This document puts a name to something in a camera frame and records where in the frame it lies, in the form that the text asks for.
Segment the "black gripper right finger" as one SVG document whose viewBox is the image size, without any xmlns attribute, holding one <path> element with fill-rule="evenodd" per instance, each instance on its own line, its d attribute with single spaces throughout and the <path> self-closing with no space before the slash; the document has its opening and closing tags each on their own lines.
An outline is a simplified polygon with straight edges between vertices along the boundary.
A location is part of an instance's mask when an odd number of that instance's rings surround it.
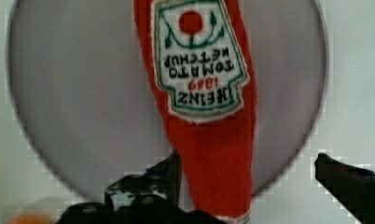
<svg viewBox="0 0 375 224">
<path fill-rule="evenodd" d="M 375 224 L 375 172 L 319 153 L 315 179 L 361 224 Z"/>
</svg>

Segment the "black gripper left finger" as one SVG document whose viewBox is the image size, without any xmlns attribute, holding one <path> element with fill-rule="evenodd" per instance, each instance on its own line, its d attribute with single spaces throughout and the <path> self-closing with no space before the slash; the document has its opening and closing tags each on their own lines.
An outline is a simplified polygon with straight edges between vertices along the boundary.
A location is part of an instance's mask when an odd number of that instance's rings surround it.
<svg viewBox="0 0 375 224">
<path fill-rule="evenodd" d="M 101 203 L 69 206 L 56 224 L 226 224 L 179 206 L 181 158 L 172 153 L 141 175 L 126 175 L 108 186 Z"/>
</svg>

